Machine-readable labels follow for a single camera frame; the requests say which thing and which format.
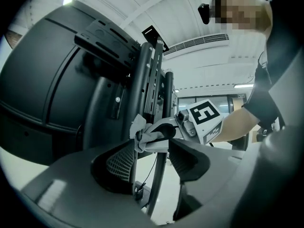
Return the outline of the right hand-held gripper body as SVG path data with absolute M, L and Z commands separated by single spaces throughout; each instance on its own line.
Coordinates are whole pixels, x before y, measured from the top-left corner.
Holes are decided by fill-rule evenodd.
M 206 145 L 222 131 L 224 116 L 209 100 L 189 104 L 176 114 L 183 138 Z

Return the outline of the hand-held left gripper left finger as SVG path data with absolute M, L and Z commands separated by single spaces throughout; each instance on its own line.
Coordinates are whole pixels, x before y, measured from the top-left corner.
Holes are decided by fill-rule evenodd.
M 91 174 L 95 157 L 109 158 L 133 140 L 69 154 L 20 191 L 26 208 L 50 228 L 158 228 L 132 194 L 112 193 Z

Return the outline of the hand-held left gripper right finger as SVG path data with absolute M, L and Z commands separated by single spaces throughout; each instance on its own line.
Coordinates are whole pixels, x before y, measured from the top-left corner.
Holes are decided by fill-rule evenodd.
M 169 140 L 180 192 L 174 228 L 230 228 L 238 192 L 229 186 L 244 156 L 180 139 Z

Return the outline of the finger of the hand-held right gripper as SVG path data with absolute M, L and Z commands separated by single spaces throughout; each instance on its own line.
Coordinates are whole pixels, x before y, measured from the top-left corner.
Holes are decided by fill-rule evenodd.
M 151 125 L 147 132 L 153 133 L 153 132 L 161 132 L 161 133 L 171 133 L 173 132 L 173 129 L 177 128 L 178 124 L 174 117 L 167 117 L 162 118 L 158 120 L 156 123 Z
M 177 140 L 178 138 L 170 138 L 170 139 L 157 139 L 152 142 L 146 143 L 143 147 L 144 152 L 153 152 L 153 153 L 166 153 L 169 151 L 169 141 Z

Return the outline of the grey cloth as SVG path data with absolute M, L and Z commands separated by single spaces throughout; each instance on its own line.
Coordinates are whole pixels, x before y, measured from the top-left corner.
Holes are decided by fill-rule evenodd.
M 147 129 L 152 124 L 147 124 L 146 120 L 140 115 L 137 114 L 134 120 L 132 121 L 129 138 L 134 140 L 134 149 L 138 153 L 145 151 L 146 144 L 157 139 L 157 133 L 148 133 Z

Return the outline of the person's right forearm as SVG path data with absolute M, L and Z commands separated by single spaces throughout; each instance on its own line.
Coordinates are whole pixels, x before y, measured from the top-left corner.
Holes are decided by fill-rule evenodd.
M 247 135 L 260 120 L 245 108 L 228 115 L 222 124 L 221 133 L 211 143 L 229 142 Z

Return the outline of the black t-shirt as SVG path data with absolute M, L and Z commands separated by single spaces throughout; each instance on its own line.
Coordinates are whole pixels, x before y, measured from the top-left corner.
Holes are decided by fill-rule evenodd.
M 273 27 L 266 47 L 257 61 L 253 90 L 244 104 L 259 120 L 258 125 L 264 129 L 270 128 L 276 119 L 281 127 L 285 125 L 269 90 L 287 70 L 303 41 L 300 23 L 293 21 L 298 17 L 295 10 L 288 8 L 282 0 L 272 0 L 270 6 L 273 12 Z

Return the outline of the long white ceiling vent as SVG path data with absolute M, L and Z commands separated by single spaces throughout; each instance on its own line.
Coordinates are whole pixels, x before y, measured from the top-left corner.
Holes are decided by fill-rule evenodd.
M 211 43 L 211 42 L 226 41 L 226 40 L 229 40 L 229 36 L 226 33 L 218 33 L 218 34 L 212 34 L 212 35 L 207 35 L 207 36 L 201 36 L 201 37 L 193 38 L 193 39 L 181 42 L 179 44 L 176 44 L 176 45 L 170 47 L 168 51 L 164 51 L 163 54 L 166 56 L 171 53 L 180 51 L 182 49 L 190 48 L 193 46 L 198 46 L 198 45 L 207 44 L 207 43 Z

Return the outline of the black television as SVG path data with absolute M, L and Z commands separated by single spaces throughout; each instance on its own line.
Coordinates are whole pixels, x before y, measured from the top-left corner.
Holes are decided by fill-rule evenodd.
M 50 165 L 119 142 L 140 44 L 75 1 L 38 21 L 0 72 L 0 147 Z

